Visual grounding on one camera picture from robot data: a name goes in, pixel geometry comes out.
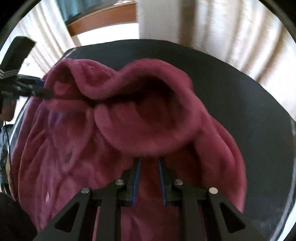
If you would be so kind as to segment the person's left hand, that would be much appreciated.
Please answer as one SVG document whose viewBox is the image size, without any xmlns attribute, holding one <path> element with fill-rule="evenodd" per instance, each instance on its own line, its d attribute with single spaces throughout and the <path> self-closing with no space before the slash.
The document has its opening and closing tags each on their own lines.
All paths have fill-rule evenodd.
<svg viewBox="0 0 296 241">
<path fill-rule="evenodd" d="M 15 115 L 16 99 L 3 98 L 1 100 L 1 121 L 11 121 Z"/>
</svg>

